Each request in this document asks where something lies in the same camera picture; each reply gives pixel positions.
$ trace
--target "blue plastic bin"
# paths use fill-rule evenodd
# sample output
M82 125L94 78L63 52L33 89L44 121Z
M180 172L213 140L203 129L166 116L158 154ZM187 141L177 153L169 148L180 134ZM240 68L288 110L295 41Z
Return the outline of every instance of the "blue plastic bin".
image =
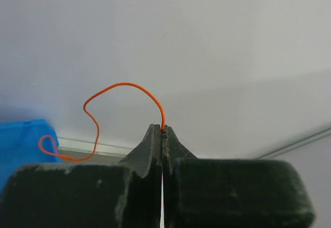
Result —
M38 141L44 135L52 136L58 146L54 128L44 119L0 124L0 192L9 176L24 164L61 162L61 159L47 155L38 148ZM54 152L49 138L44 139L43 147Z

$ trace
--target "blue container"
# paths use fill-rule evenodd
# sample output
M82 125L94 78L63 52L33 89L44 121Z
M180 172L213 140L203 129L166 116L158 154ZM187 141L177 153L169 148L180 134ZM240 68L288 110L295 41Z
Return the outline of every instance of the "blue container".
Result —
M0 124L0 192L9 176L24 164L61 162L38 148L38 141L44 135L52 136L58 147L55 130L44 119ZM45 150L54 152L50 138L42 144Z

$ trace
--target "white backdrop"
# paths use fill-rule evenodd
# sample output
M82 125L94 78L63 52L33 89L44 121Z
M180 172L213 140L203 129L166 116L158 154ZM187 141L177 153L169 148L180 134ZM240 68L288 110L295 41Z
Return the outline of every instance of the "white backdrop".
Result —
M0 121L46 118L93 141L84 101L141 84L201 157L251 157L331 124L331 0L0 0ZM154 103L89 105L100 142L134 147Z

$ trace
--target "white wall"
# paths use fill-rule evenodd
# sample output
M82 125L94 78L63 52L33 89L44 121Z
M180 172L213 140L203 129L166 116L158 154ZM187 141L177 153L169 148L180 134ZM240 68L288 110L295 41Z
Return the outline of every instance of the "white wall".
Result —
M317 212L313 227L331 227L331 136L275 159L290 162L300 173Z
M331 0L0 0L0 121L93 141L84 101L149 89L202 157L250 157L330 125ZM91 103L101 143L134 147L157 107Z

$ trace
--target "orange wire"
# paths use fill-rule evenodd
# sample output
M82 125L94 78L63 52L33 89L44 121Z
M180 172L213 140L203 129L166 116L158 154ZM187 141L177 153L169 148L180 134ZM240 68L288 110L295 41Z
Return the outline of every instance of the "orange wire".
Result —
M161 131L164 130L164 124L166 122L166 117L164 115L164 110L163 110L163 107L161 105L161 103L146 89L144 89L142 86L138 85L138 84L134 84L134 83L130 83L130 82L119 82L119 83L116 83L114 85L111 85L107 88L105 88L104 90L101 90L100 92L96 93L95 95L91 96L88 100L86 100L86 102L84 103L84 106L83 106L83 110L84 112L93 120L93 122L95 123L95 125L97 126L97 136L95 138L95 142L94 142L94 148L93 148L93 151L92 153L88 156L88 157L84 157L84 158L73 158L73 157L70 157L68 155L63 155L63 154L59 154L57 152L57 148L56 148L56 143L53 139L52 136L50 135L45 135L45 136L42 136L40 139L39 139L39 142L38 142L38 147L39 149L44 152L45 154L48 154L48 155L51 155L51 156L56 156L58 158L61 158L61 159L64 159L64 160L69 160L69 161L74 161L74 162L80 162L80 161L85 161L85 160L88 160L90 159L94 154L95 154L95 151L96 151L96 148L97 148L97 143L98 143L98 140L99 140L99 134L100 134L100 127L99 127L99 123L97 122L97 120L95 119L95 117L86 109L86 106L87 104L93 100L94 98L98 97L99 95L102 95L103 93L107 92L108 90L111 90L112 88L115 88L115 87L118 87L118 86L132 86L132 87L136 87L138 89L140 89L141 91L145 92L148 96L151 97L152 100L154 100L155 104L159 107L160 111L161 111L161 116L162 116L162 123L161 123ZM52 152L49 152L47 150L45 150L43 147L42 147L42 141L45 139L45 138L50 138L51 141L52 141L52 144L54 146L54 152L55 153L52 153Z

